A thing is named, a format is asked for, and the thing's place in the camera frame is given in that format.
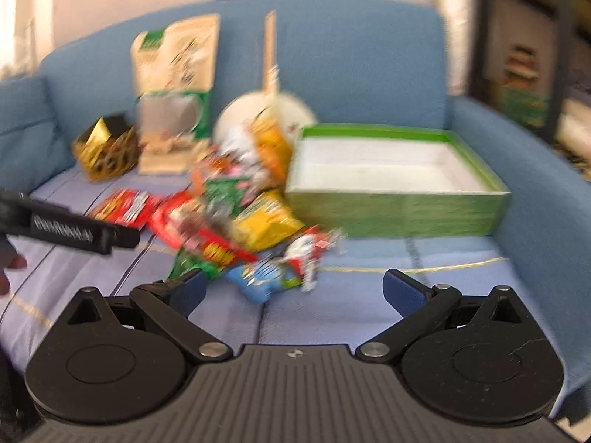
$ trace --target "finger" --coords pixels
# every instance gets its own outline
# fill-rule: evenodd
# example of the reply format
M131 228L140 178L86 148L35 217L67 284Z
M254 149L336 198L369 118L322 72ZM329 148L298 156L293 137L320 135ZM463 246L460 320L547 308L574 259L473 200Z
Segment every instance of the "finger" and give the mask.
M4 272L0 272L0 296L8 295L10 291L10 282Z
M26 267L27 259L22 254L17 254L6 268L10 270L24 270Z

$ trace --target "sofa cushion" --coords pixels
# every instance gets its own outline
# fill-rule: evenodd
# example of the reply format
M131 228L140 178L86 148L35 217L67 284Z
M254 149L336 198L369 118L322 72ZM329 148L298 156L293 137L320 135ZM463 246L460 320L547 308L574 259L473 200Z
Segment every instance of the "sofa cushion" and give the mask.
M0 82L0 187L30 192L73 163L45 78Z
M277 10L281 86L320 121L443 128L447 106L441 19L391 0L221 0L124 21L51 53L40 66L69 140L100 116L135 106L135 37L182 18L219 13L211 115L261 88L265 13Z

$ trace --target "green box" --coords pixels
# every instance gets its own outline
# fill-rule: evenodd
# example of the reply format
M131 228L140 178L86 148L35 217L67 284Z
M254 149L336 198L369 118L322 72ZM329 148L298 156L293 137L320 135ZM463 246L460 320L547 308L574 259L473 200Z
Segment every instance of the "green box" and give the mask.
M303 130L286 199L351 237L487 235L509 191L451 131L369 124Z

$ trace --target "logo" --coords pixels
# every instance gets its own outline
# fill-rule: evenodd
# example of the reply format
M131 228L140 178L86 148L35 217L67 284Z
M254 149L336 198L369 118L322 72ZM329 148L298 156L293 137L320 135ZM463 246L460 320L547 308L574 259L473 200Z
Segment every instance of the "logo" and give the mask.
M296 358L302 357L303 355L305 355L305 353L303 351L298 350L297 348L295 348L294 350L288 351L286 353L286 355L288 355L289 358L296 359Z
M235 258L235 255L231 251L227 251L217 243L209 243L202 251L203 256L207 260L211 260L221 266L228 266Z
M71 226L56 220L46 220L39 215L33 217L33 226L37 230L53 233L64 238L74 238L75 240L87 241L89 243L92 243L94 240L90 230L81 229L77 226Z

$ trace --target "gold paper crown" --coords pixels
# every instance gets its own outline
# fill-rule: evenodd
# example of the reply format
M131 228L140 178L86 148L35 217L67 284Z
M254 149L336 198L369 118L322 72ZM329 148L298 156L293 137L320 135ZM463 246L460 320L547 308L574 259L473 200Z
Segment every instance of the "gold paper crown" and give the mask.
M137 164L138 137L123 115L106 116L82 133L72 150L91 181L104 181Z

